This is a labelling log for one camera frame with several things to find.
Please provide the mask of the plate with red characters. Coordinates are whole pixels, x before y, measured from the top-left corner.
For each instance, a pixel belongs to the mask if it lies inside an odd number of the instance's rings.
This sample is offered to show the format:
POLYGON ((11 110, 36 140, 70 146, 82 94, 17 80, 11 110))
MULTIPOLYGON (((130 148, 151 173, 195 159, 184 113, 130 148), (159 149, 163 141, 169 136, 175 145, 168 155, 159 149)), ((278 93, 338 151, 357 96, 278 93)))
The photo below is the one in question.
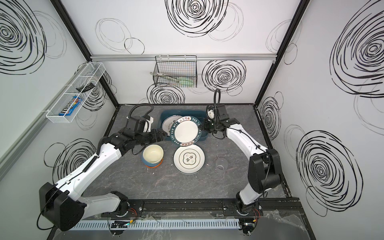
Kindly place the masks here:
POLYGON ((172 125, 178 120, 180 119, 182 116, 180 115, 173 115, 173 116, 170 116, 168 118, 166 118, 163 123, 162 123, 162 129, 168 134, 170 135, 170 130, 171 130, 171 127, 172 125))

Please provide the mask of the plate with dark lettered rim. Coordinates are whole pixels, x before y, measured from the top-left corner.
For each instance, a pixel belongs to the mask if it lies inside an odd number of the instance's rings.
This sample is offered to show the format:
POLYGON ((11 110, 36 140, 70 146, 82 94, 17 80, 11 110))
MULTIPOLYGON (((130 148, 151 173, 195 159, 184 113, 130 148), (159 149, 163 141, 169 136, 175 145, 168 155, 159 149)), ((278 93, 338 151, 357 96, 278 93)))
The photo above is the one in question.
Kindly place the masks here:
POLYGON ((170 129, 171 141, 180 146, 187 147, 195 144, 202 136, 202 123, 193 116, 185 116, 176 120, 170 129))

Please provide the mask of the plate with clover emblem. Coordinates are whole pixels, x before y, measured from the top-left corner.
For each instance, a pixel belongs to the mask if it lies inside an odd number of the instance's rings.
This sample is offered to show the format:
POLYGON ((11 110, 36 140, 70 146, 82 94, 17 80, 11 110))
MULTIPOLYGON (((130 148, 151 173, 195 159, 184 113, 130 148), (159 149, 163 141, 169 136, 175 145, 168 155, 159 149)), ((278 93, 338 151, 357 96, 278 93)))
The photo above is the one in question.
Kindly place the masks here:
POLYGON ((205 165, 205 154, 197 145, 179 147, 174 153, 174 166, 187 175, 199 172, 205 165))

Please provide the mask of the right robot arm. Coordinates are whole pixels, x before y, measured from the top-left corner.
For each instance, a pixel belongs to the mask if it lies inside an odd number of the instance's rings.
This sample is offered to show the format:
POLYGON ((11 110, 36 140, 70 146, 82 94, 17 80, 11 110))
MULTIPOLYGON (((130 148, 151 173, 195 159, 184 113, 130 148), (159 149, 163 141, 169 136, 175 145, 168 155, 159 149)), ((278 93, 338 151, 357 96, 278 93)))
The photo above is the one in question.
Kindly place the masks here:
POLYGON ((275 149, 260 145, 236 119, 215 122, 205 118, 202 130, 210 134, 223 133, 249 158, 248 183, 236 195, 237 211, 246 215, 258 208, 258 200, 282 182, 280 156, 275 149))

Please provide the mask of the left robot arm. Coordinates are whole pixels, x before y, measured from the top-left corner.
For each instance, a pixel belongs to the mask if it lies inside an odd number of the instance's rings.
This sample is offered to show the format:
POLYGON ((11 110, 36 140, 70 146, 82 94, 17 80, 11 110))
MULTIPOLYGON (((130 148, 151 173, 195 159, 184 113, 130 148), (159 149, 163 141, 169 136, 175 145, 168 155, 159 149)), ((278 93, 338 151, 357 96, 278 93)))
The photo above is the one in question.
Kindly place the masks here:
POLYGON ((83 219, 112 213, 124 217, 130 210, 128 198, 112 191, 106 195, 83 197, 88 186, 112 163, 136 146, 146 147, 164 141, 168 134, 159 129, 133 132, 126 128, 101 138, 96 152, 73 172, 55 184, 45 183, 39 190, 40 214, 61 231, 72 229, 83 219))

